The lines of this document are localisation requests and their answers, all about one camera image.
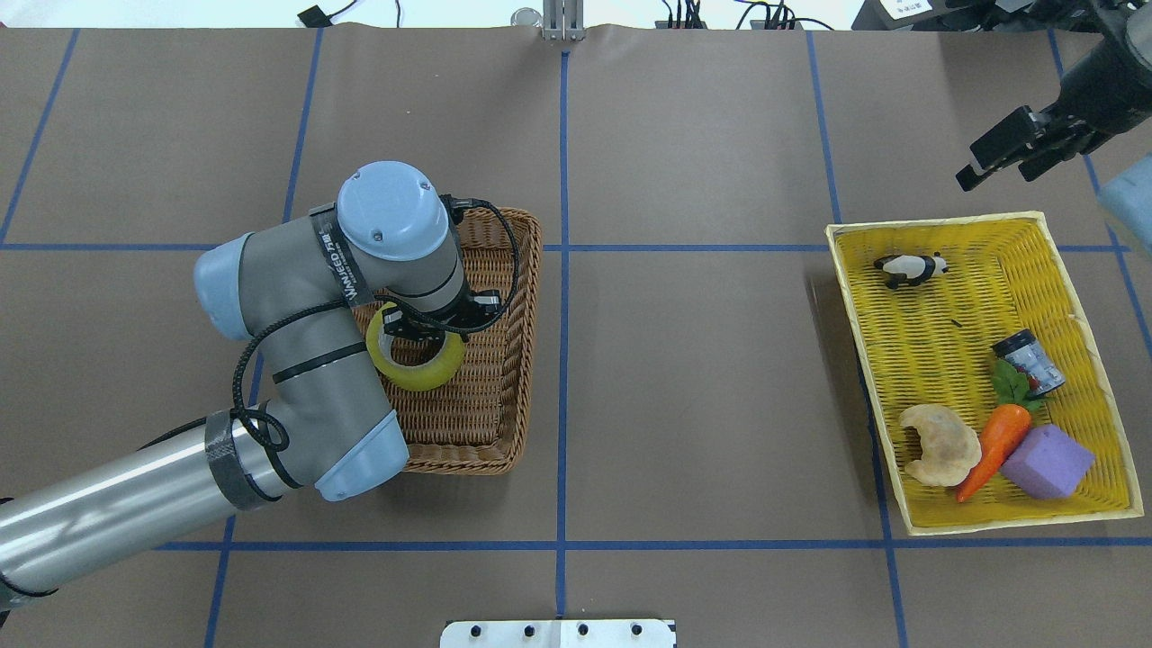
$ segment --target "orange carrot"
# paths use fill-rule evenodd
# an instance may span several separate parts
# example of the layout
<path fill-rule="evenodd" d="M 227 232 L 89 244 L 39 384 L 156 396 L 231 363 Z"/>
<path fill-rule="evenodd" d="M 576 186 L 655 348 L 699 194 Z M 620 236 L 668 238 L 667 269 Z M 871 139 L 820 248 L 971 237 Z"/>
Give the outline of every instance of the orange carrot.
<path fill-rule="evenodd" d="M 1000 406 L 992 410 L 980 432 L 980 462 L 960 483 L 956 502 L 964 502 L 976 495 L 1000 470 L 1008 455 L 1028 436 L 1028 430 L 1032 427 L 1032 413 L 1043 402 L 1039 399 L 1028 399 L 1028 376 L 1003 360 L 998 361 L 993 369 L 992 386 Z"/>

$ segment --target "brown wicker basket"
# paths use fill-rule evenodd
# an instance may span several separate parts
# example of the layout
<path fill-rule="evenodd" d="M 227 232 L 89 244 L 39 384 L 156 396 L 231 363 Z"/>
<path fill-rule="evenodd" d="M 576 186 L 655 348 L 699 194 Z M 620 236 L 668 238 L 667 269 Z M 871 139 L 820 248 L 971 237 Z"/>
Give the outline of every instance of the brown wicker basket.
<path fill-rule="evenodd" d="M 404 470 L 449 475 L 499 475 L 524 451 L 532 395 L 536 292 L 544 243 L 540 224 L 523 210 L 501 209 L 520 243 L 520 288 L 508 311 L 491 329 L 469 337 L 456 376 L 429 392 L 408 392 L 381 376 L 396 408 L 411 457 Z M 486 210 L 470 210 L 460 225 L 464 272 L 473 291 L 498 288 L 507 295 L 511 247 L 500 221 Z M 361 333 L 377 302 L 355 309 Z M 396 340 L 397 362 L 415 364 L 422 351 Z"/>

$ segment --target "purple block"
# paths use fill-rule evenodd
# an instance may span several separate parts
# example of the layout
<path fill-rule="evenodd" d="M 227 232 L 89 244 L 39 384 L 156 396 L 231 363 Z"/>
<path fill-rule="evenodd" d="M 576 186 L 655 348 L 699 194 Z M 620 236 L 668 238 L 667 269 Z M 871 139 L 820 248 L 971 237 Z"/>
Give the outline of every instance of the purple block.
<path fill-rule="evenodd" d="M 1068 497 L 1096 455 L 1060 428 L 1047 424 L 1028 432 L 1000 473 L 1037 499 Z"/>

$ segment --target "panda toy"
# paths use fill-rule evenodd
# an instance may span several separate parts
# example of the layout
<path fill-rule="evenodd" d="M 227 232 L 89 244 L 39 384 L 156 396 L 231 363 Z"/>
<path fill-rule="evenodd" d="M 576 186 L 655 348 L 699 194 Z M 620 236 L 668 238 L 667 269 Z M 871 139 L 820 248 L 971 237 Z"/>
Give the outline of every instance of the panda toy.
<path fill-rule="evenodd" d="M 940 253 L 932 256 L 882 256 L 872 265 L 888 273 L 888 280 L 884 285 L 893 291 L 902 285 L 919 286 L 933 277 L 948 272 L 948 262 L 940 256 Z"/>

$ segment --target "yellow ring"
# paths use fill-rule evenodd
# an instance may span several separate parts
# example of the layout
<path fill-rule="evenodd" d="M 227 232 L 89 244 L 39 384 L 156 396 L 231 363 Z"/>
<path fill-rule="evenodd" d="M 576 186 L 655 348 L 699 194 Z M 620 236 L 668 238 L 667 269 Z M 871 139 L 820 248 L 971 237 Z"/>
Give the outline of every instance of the yellow ring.
<path fill-rule="evenodd" d="M 385 304 L 385 307 L 387 306 L 391 306 L 391 302 Z M 372 356 L 376 370 L 402 390 L 410 392 L 434 390 L 450 380 L 460 370 L 460 366 L 464 363 L 464 340 L 460 339 L 456 333 L 446 333 L 440 351 L 432 360 L 415 367 L 399 364 L 392 359 L 393 337 L 381 336 L 382 327 L 384 307 L 377 310 L 371 322 L 367 323 L 364 344 L 367 346 L 367 354 Z M 381 348 L 381 342 L 386 342 L 388 348 Z"/>

